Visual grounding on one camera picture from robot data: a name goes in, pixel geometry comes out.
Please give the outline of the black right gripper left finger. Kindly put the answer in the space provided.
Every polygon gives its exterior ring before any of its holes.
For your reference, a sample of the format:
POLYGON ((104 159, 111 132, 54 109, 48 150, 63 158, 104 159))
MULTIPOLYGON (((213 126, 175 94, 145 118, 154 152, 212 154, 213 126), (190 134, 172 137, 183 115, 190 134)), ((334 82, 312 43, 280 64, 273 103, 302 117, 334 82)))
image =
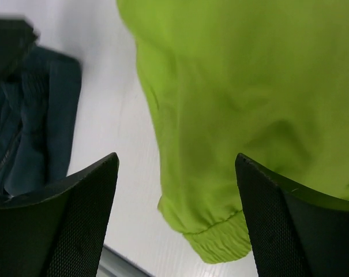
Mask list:
POLYGON ((0 201, 0 276, 95 276, 118 168, 111 153, 42 189, 0 201))

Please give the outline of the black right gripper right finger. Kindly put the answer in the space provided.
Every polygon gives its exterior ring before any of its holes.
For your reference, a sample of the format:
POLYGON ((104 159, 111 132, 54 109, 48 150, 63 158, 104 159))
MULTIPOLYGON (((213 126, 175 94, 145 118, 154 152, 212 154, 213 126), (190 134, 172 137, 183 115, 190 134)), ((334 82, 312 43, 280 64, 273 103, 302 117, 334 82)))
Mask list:
POLYGON ((259 276, 349 276, 349 201, 235 160, 259 276))

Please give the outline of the dark navy shorts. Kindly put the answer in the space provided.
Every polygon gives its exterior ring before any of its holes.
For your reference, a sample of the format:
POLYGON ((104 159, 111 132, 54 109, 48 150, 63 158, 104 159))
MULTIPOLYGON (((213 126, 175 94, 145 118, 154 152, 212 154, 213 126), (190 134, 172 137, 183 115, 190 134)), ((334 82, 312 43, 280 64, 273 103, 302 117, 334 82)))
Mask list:
POLYGON ((23 18, 0 17, 0 201, 65 178, 82 67, 37 44, 23 18))

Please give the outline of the lime green shorts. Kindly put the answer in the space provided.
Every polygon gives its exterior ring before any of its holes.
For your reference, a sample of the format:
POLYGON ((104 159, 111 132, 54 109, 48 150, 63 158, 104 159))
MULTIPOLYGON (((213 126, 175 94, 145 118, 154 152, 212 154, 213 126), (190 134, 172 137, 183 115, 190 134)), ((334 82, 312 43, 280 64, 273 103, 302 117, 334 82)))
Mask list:
POLYGON ((239 153, 349 200, 349 1, 117 7, 159 147, 159 211, 205 263, 251 250, 239 153))

